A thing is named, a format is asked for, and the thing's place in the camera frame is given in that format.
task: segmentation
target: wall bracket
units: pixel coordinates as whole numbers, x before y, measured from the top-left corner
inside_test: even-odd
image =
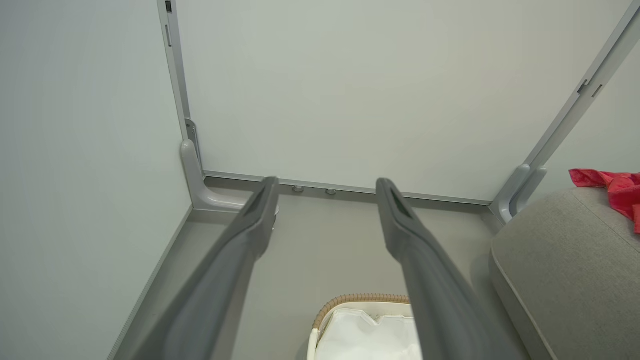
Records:
[[[522,186],[520,191],[516,194],[511,201],[511,213],[513,216],[521,212],[524,208],[527,207],[527,202],[531,198],[531,195],[536,191],[542,180],[545,178],[547,174],[547,168],[541,167],[533,170],[531,176],[527,180],[527,182]]]
[[[502,225],[506,225],[513,218],[510,210],[511,199],[517,195],[518,191],[527,180],[527,176],[530,171],[531,167],[527,164],[522,164],[519,167],[516,167],[516,170],[513,172],[509,180],[507,180],[507,183],[502,187],[498,196],[495,197],[491,206],[489,206],[491,212],[498,218],[498,220],[500,220]]]
[[[237,213],[243,208],[247,199],[216,193],[204,184],[202,168],[196,155],[196,147],[191,140],[182,142],[180,156],[182,157],[184,174],[187,177],[194,210]]]

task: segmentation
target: red cloth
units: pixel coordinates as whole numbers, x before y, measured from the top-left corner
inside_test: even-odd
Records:
[[[607,188],[611,208],[631,219],[640,234],[640,173],[575,168],[569,174],[579,188]]]

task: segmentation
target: aluminum corner post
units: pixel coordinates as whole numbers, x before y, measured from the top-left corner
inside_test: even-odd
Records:
[[[198,156],[198,162],[200,164],[200,168],[202,168],[202,155],[200,155],[200,142],[198,141],[198,128],[196,127],[196,123],[191,121],[189,118],[184,118],[184,123],[187,126],[187,136],[189,140],[193,142],[193,145],[196,147],[196,155]]]
[[[529,198],[547,174],[547,161],[640,40],[639,9],[640,0],[634,0],[553,123],[490,205],[489,208],[502,225],[506,225],[526,207]]]

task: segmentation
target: gray floor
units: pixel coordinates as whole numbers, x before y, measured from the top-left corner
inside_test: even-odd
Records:
[[[207,180],[216,191],[247,197],[252,183]],[[483,306],[519,339],[488,278],[490,239],[497,228],[485,207],[412,201],[475,289]],[[399,264],[387,252],[373,195],[281,186],[280,213],[265,255],[253,270],[234,349],[235,360],[304,359],[317,312],[348,293],[406,295]],[[129,359],[157,314],[216,241],[232,217],[197,216],[184,226],[154,281],[117,359]]]

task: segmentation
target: gray cushion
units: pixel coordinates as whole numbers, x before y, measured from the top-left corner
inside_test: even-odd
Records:
[[[533,359],[640,358],[640,238],[605,190],[530,205],[493,240],[492,281]]]

